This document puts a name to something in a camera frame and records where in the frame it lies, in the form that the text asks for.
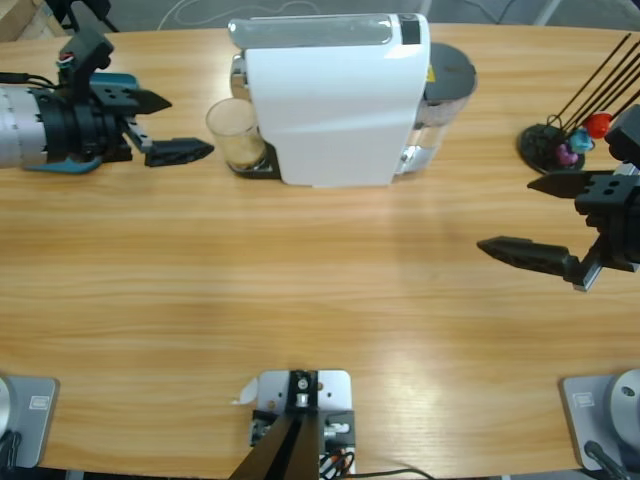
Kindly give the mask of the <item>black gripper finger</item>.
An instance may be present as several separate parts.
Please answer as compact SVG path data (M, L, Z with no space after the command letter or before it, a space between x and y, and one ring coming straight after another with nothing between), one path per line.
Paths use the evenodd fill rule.
M172 103L153 91L132 88L104 88L102 106L119 116L148 115L170 108Z
M174 138L154 141L145 154L147 167L184 165L205 158L214 146L198 138Z
M567 247L507 236L481 240L477 246L490 257L515 268L559 276L572 284L581 281L581 262Z
M557 198L569 199L580 195L592 177L586 171L554 171L527 184L527 187Z

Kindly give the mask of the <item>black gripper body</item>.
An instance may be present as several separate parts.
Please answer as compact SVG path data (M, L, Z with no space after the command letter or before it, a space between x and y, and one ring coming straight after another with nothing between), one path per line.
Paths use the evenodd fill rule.
M128 162L132 150L146 154L153 141L139 127L136 116L119 116L102 106L104 88L133 88L91 84L84 92L71 88L34 90L36 164Z
M639 269L639 169L621 164L614 170L569 172L569 197L585 223L598 231L586 256L571 258L569 282L582 292L604 268Z

